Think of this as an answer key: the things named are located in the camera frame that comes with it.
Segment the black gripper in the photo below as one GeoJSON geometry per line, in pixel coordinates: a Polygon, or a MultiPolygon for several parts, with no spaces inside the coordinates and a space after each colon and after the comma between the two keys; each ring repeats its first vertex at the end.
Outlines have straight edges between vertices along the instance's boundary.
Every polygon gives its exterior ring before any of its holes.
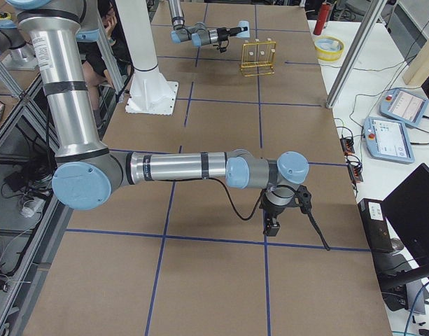
{"type": "Polygon", "coordinates": [[[282,214],[286,208],[300,207],[297,203],[297,197],[294,196],[284,205],[276,205],[271,202],[266,195],[260,201],[260,208],[264,211],[264,236],[277,236],[280,224],[277,221],[278,215],[282,214]]]}
{"type": "Polygon", "coordinates": [[[227,41],[228,38],[232,36],[234,33],[242,33],[247,31],[248,31],[248,27],[234,27],[234,28],[221,27],[221,28],[217,28],[216,30],[218,42],[227,41]]]}

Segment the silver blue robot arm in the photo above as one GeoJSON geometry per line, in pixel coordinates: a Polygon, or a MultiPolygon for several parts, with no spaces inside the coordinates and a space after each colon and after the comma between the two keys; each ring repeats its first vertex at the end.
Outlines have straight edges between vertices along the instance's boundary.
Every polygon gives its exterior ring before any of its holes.
{"type": "MultiPolygon", "coordinates": [[[[311,195],[304,186],[309,164],[297,152],[270,160],[244,149],[165,154],[110,149],[98,136],[77,44],[79,35],[89,34],[100,19],[97,2],[13,1],[12,6],[20,28],[31,37],[59,139],[52,189],[62,204],[87,211],[128,185],[212,180],[224,189],[259,191],[255,208],[264,211],[265,236],[277,234],[277,218],[287,208],[311,214],[311,195]]],[[[170,133],[158,120],[173,113],[178,83],[160,72],[145,3],[129,1],[115,9],[133,71],[127,118],[115,134],[166,140],[170,133]]]]}
{"type": "Polygon", "coordinates": [[[181,2],[171,0],[168,1],[168,4],[173,27],[171,39],[174,43],[191,41],[196,48],[211,45],[223,53],[227,50],[230,37],[250,38],[249,22],[246,20],[239,21],[237,27],[219,27],[212,30],[209,30],[203,22],[186,26],[181,2]]]}

